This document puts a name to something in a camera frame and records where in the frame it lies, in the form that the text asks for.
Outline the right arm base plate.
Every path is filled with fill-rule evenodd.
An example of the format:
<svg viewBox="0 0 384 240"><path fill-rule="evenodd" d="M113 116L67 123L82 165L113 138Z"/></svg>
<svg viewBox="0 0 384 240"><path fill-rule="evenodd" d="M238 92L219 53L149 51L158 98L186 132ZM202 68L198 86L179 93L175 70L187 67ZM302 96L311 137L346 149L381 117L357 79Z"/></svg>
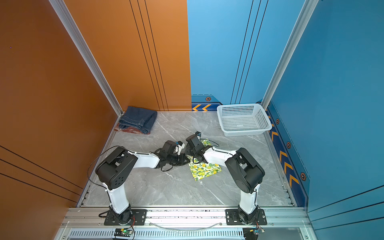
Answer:
<svg viewBox="0 0 384 240"><path fill-rule="evenodd" d="M247 214L241 209L226 209L227 225L259 225L266 226L267 217L265 211L256 208L251 214Z"/></svg>

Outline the aluminium corner post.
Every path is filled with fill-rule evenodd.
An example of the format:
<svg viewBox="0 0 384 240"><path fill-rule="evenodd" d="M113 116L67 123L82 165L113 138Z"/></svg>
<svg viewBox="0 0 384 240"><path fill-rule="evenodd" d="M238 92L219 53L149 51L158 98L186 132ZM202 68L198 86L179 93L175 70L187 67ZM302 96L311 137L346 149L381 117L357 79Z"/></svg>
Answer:
<svg viewBox="0 0 384 240"><path fill-rule="evenodd" d="M272 97L284 75L284 72L300 42L300 39L313 15L313 12L319 3L319 0L306 0L295 22L293 30L284 48L282 56L278 62L276 70L271 78L268 88L262 100L262 107L266 110L272 100Z"/></svg>
<svg viewBox="0 0 384 240"><path fill-rule="evenodd" d="M99 64L97 63L94 55L92 54L92 51L90 50L88 44L86 43L86 40L84 39L80 29L78 28L65 2L58 1L58 0L49 0L49 2L53 7L55 13L59 17L61 23L65 27L73 43L77 47L83 60L87 64L89 70L91 71L94 78L96 79L101 90L105 94L113 110L115 111L117 116L122 116L123 109L120 106L115 94L113 93L112 88L110 87L105 75L103 74Z"/></svg>

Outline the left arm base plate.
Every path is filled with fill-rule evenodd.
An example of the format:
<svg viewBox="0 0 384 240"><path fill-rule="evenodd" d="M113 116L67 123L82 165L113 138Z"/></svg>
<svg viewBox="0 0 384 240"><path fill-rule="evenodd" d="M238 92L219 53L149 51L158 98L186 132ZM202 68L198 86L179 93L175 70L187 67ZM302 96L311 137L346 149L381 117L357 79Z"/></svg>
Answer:
<svg viewBox="0 0 384 240"><path fill-rule="evenodd" d="M104 221L105 226L143 226L147 217L146 209L128 209L121 214L116 214L113 210L107 212Z"/></svg>

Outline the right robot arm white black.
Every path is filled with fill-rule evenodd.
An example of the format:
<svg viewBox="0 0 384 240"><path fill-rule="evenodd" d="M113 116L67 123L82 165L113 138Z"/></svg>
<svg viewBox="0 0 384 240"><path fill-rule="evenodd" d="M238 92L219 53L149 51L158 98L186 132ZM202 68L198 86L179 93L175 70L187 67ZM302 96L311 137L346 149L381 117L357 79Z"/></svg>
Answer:
<svg viewBox="0 0 384 240"><path fill-rule="evenodd" d="M258 191L265 176L265 170L245 148L237 151L221 150L213 146L204 146L194 134L187 139L186 155L205 164L217 164L226 167L237 187L241 190L238 206L240 221L245 225L258 222L261 211L258 205Z"/></svg>

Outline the left green circuit board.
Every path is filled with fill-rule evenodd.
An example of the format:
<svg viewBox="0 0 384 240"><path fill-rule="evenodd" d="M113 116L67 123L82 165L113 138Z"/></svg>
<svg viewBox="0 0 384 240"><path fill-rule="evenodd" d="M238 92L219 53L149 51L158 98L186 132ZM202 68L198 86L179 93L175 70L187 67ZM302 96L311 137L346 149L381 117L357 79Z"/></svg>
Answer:
<svg viewBox="0 0 384 240"><path fill-rule="evenodd" d="M114 232L114 239L117 240L133 240L135 231L128 228L116 228Z"/></svg>

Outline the right green circuit board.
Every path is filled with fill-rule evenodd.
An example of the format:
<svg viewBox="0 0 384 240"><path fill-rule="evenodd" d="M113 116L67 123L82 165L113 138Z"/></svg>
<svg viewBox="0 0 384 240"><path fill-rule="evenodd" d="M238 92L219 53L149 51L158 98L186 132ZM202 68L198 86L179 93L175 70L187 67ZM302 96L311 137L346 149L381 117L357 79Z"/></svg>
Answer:
<svg viewBox="0 0 384 240"><path fill-rule="evenodd" d="M243 236L245 240L257 240L260 234L265 233L263 229L243 228Z"/></svg>

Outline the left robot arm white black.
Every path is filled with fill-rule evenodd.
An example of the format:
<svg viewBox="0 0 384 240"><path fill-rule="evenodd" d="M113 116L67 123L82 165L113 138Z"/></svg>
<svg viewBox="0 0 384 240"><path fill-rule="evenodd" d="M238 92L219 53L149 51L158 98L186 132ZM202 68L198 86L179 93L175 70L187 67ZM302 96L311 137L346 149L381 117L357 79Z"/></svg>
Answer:
<svg viewBox="0 0 384 240"><path fill-rule="evenodd" d="M96 175L106 189L110 200L108 221L119 225L133 224L134 214L125 192L125 182L135 168L160 169L169 165L183 166L189 163L184 154L186 145L182 142L167 141L163 147L150 153L137 153L118 146L95 170Z"/></svg>

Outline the dark blue denim skirt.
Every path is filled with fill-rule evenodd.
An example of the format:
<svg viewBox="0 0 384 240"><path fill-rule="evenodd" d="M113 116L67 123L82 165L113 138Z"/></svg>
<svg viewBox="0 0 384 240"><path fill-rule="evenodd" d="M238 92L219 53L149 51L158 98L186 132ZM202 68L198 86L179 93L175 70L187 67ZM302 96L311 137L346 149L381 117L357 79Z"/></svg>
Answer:
<svg viewBox="0 0 384 240"><path fill-rule="evenodd" d="M126 130L135 128L142 134L149 134L157 119L158 112L143 108L128 106L127 110L119 120L119 128Z"/></svg>

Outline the green circuit board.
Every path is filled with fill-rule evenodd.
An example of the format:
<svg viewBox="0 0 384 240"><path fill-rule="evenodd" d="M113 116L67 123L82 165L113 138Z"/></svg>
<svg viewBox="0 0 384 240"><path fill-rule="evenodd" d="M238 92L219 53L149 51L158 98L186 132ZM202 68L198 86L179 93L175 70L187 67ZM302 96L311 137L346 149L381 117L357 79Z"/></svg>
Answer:
<svg viewBox="0 0 384 240"><path fill-rule="evenodd" d="M263 229L243 228L243 236L245 240L257 240L260 234L265 233Z"/></svg>
<svg viewBox="0 0 384 240"><path fill-rule="evenodd" d="M114 239L117 240L133 240L135 231L128 228L116 228L114 232Z"/></svg>

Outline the right aluminium corner post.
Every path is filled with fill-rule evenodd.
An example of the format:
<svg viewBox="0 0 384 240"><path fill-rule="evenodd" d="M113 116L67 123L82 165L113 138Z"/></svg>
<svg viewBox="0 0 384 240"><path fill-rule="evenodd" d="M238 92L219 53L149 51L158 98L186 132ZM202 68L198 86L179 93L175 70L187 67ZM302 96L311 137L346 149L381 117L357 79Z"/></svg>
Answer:
<svg viewBox="0 0 384 240"><path fill-rule="evenodd" d="M284 75L284 72L300 42L300 39L313 15L313 12L319 3L319 0L306 0L295 22L293 30L284 48L282 56L278 62L276 70L271 78L268 88L262 100L262 107L266 110L272 100L272 97Z"/></svg>

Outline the aluminium front rail frame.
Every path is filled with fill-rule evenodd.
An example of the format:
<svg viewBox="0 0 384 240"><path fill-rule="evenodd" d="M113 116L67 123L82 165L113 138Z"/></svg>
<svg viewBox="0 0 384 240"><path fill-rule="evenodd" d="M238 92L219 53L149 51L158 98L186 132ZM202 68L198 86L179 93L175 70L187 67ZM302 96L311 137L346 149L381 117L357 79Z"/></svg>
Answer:
<svg viewBox="0 0 384 240"><path fill-rule="evenodd" d="M263 229L258 240L315 240L317 236L303 208L262 207L267 225L227 225L230 207L143 207L143 226L105 226L107 208L71 208L56 240L116 240L116 228L135 231L133 240L244 240L243 228Z"/></svg>

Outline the white plastic laundry basket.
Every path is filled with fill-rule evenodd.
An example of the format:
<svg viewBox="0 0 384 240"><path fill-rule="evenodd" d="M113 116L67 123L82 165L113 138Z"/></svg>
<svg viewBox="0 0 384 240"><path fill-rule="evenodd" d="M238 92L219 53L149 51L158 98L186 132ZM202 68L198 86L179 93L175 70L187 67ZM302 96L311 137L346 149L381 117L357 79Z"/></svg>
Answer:
<svg viewBox="0 0 384 240"><path fill-rule="evenodd" d="M273 128L260 104L220 105L217 115L226 137L261 135Z"/></svg>

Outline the left aluminium corner post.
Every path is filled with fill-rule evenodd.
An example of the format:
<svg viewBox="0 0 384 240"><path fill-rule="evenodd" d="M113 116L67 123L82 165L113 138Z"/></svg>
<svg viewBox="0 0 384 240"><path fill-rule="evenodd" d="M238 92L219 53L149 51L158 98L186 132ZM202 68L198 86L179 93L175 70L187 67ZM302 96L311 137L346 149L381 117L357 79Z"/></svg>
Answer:
<svg viewBox="0 0 384 240"><path fill-rule="evenodd" d="M58 1L58 0L49 0L49 2L53 7L55 13L59 17L61 23L65 27L73 43L77 47L83 60L87 64L89 70L91 71L94 78L96 79L101 90L105 94L113 110L115 111L117 116L122 116L123 109L120 106L115 94L113 93L112 88L110 87L105 75L103 74L99 64L97 63L94 55L92 54L92 51L90 50L88 44L86 43L86 40L84 39L80 29L78 28L65 2Z"/></svg>

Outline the lemon print skirt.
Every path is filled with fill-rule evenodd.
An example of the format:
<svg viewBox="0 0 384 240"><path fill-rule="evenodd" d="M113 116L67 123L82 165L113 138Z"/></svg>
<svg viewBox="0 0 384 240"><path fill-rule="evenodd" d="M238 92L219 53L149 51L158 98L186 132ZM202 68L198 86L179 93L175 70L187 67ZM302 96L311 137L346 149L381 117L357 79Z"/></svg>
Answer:
<svg viewBox="0 0 384 240"><path fill-rule="evenodd" d="M189 168L195 181L200 181L222 171L218 164L198 163L198 160L192 156L187 156L187 158L190 160Z"/></svg>

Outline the red plaid skirt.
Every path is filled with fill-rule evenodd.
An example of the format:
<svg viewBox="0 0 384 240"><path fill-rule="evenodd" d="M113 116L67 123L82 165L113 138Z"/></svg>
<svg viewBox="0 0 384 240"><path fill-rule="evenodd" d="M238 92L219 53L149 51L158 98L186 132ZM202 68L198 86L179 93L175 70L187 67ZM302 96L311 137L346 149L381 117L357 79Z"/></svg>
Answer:
<svg viewBox="0 0 384 240"><path fill-rule="evenodd" d="M133 133L133 134L142 134L142 132L139 129L128 127L126 129L121 129L118 126L114 128L117 132L123 132L123 133Z"/></svg>

